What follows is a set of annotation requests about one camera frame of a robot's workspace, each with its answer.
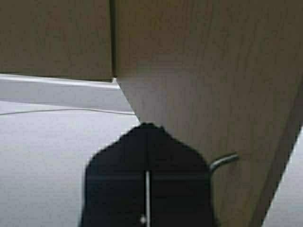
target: white cord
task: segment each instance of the white cord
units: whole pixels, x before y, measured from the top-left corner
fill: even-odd
[[[0,116],[11,115],[11,114],[27,114],[34,112],[51,112],[51,111],[66,111],[66,110],[86,110],[94,112],[103,112],[111,114],[123,114],[123,115],[135,115],[133,112],[123,112],[123,111],[111,111],[111,110],[99,110],[99,109],[90,109],[90,108],[69,108],[69,109],[53,109],[53,110],[29,110],[29,111],[19,111],[19,112],[10,112],[10,113],[0,113]]]
[[[146,227],[151,227],[150,172],[146,171]]]

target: cable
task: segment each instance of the cable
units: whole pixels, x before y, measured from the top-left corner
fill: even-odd
[[[20,111],[20,112],[10,112],[10,113],[0,113],[0,116],[12,115],[12,114],[27,114],[35,112],[51,112],[51,111],[66,111],[66,110],[86,110],[93,112],[102,112],[102,113],[111,113],[111,114],[122,114],[122,115],[135,115],[132,112],[123,112],[123,111],[111,111],[111,110],[98,110],[98,109],[89,109],[89,108],[68,108],[68,109],[53,109],[53,110],[29,110],[29,111]]]

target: cabinet door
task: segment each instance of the cabinet door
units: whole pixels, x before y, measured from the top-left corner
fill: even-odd
[[[111,80],[108,0],[3,0],[0,73]]]

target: wooden panel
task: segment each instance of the wooden panel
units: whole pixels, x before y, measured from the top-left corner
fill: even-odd
[[[255,208],[274,193],[264,185],[302,81],[302,12],[300,1],[116,1],[117,81],[139,120],[208,161],[241,157],[214,176],[223,226],[263,217]]]
[[[0,72],[111,80],[108,0],[3,0]]]

